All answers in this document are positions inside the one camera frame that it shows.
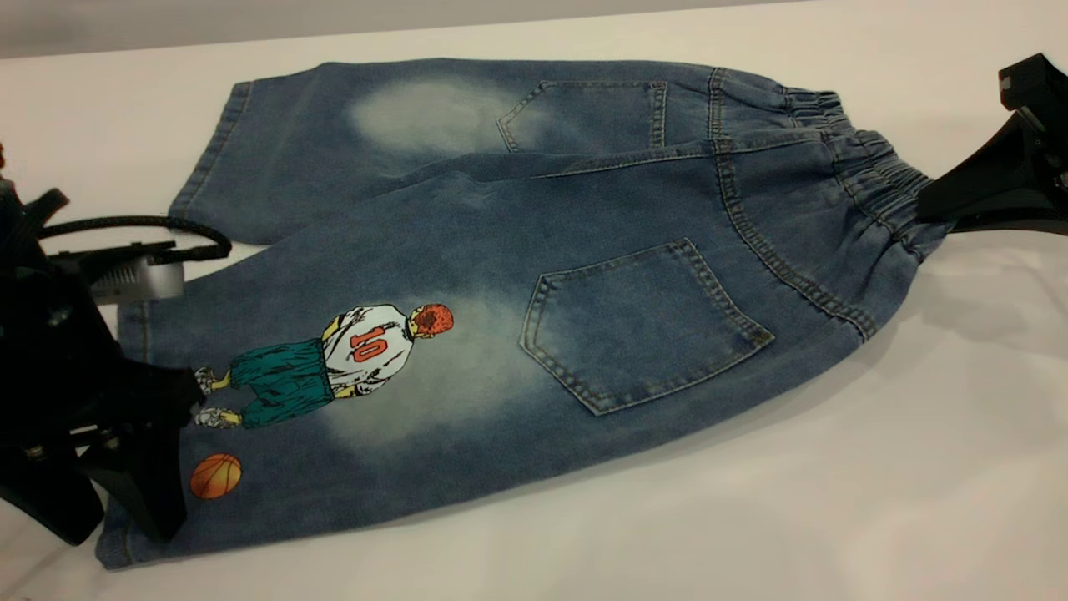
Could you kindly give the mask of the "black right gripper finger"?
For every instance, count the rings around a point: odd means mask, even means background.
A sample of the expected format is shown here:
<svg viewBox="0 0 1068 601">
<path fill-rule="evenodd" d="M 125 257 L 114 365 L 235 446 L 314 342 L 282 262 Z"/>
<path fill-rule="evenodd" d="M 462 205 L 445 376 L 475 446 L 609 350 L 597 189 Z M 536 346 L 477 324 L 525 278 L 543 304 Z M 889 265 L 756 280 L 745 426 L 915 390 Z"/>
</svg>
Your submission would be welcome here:
<svg viewBox="0 0 1068 601">
<path fill-rule="evenodd" d="M 1045 235 L 1067 235 L 1065 220 L 961 220 L 951 232 L 970 233 L 983 231 L 1030 231 Z"/>
<path fill-rule="evenodd" d="M 924 222 L 1064 222 L 1065 130 L 1011 117 L 918 192 Z"/>
</svg>

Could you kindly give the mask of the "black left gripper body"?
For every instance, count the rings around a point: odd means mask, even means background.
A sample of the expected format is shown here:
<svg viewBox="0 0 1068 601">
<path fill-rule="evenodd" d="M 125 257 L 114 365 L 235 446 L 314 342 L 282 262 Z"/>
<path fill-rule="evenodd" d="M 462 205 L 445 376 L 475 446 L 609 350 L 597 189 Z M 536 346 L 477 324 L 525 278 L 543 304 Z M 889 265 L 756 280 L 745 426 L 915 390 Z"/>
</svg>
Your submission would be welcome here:
<svg viewBox="0 0 1068 601">
<path fill-rule="evenodd" d="M 148 269 L 147 250 L 3 267 L 3 449 L 42 460 L 115 429 L 190 422 L 204 404 L 194 373 L 126 357 L 99 311 L 144 300 Z"/>
</svg>

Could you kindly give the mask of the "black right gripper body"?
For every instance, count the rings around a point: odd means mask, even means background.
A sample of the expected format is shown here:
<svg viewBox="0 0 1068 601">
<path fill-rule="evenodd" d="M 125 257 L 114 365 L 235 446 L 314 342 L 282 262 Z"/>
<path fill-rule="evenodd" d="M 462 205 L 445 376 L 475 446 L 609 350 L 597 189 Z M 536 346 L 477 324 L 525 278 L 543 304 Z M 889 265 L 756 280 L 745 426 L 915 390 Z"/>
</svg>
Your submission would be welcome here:
<svg viewBox="0 0 1068 601">
<path fill-rule="evenodd" d="M 1025 156 L 1034 179 L 1050 194 L 1065 195 L 1067 76 L 1045 54 L 999 72 L 1000 102 L 1025 131 Z"/>
</svg>

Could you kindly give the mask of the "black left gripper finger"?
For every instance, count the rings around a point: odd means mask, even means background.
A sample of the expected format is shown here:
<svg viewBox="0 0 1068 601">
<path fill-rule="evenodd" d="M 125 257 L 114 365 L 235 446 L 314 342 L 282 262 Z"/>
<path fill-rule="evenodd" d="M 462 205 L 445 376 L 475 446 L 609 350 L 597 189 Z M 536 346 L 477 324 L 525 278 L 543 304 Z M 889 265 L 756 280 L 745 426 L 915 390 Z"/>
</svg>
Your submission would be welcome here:
<svg viewBox="0 0 1068 601">
<path fill-rule="evenodd" d="M 186 521 L 179 427 L 104 434 L 79 457 L 79 469 L 114 499 L 153 543 L 168 543 Z"/>
<path fill-rule="evenodd" d="M 1 496 L 69 545 L 83 544 L 103 522 L 93 484 L 62 462 L 4 457 Z"/>
</svg>

